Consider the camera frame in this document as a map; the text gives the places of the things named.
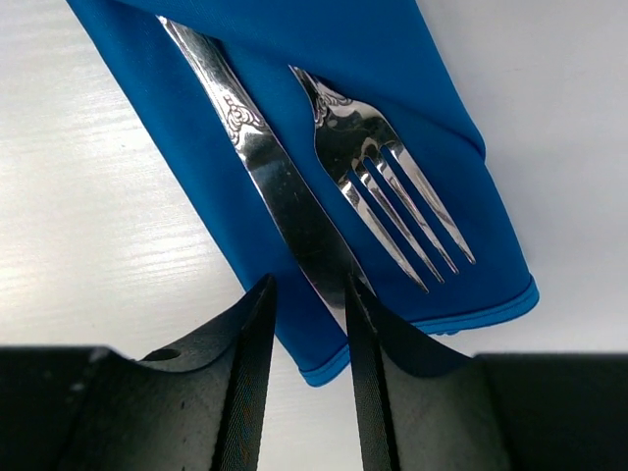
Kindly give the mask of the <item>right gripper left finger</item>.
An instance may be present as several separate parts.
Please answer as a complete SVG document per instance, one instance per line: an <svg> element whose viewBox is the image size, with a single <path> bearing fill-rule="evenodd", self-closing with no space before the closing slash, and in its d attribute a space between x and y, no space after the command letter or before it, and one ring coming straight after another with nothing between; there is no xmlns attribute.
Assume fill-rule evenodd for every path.
<svg viewBox="0 0 628 471"><path fill-rule="evenodd" d="M276 324L265 276L141 360L106 346L1 350L5 470L253 470Z"/></svg>

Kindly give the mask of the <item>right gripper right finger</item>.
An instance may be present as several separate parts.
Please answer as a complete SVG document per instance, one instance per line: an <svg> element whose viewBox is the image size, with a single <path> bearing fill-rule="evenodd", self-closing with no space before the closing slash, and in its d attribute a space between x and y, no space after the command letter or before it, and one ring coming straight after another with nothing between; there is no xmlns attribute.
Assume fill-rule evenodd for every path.
<svg viewBox="0 0 628 471"><path fill-rule="evenodd" d="M367 470L623 470L627 358L466 356L345 284L362 463Z"/></svg>

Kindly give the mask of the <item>silver table knife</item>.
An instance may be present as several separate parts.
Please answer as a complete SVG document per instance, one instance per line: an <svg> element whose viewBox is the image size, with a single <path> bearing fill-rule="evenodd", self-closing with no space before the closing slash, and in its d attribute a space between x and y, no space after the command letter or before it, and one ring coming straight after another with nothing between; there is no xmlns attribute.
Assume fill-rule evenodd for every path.
<svg viewBox="0 0 628 471"><path fill-rule="evenodd" d="M346 241L215 41L166 17L158 21L196 75L305 279L332 314L343 314L345 276L366 279Z"/></svg>

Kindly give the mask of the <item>silver fork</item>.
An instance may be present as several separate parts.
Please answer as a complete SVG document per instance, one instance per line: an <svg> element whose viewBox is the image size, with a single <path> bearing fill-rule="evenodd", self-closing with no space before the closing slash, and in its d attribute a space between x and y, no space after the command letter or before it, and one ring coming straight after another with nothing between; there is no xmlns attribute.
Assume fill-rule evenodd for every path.
<svg viewBox="0 0 628 471"><path fill-rule="evenodd" d="M370 198L387 216L389 224L395 227L439 283L442 284L445 279L389 200L389 193L394 194L398 204L413 219L448 268L455 274L459 272L388 163L385 151L390 152L466 260L474 265L476 257L471 247L387 118L374 106L342 95L303 69L292 66L290 70L310 102L314 120L314 148L318 160L345 200L401 271L421 289L427 288L377 217L368 199L362 195L362 190L370 194Z"/></svg>

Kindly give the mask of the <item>blue cloth napkin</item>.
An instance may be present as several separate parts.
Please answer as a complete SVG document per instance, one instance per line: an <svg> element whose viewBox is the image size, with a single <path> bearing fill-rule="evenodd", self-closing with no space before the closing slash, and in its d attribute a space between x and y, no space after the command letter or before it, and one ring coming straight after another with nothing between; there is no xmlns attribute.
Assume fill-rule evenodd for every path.
<svg viewBox="0 0 628 471"><path fill-rule="evenodd" d="M238 279L277 280L276 334L304 380L348 364L339 321L298 269L162 18L217 38L240 82L349 243L382 302L430 334L507 322L539 292L492 177L486 147L413 1L74 1L71 9ZM378 108L435 188L474 256L414 285L320 166L299 67Z"/></svg>

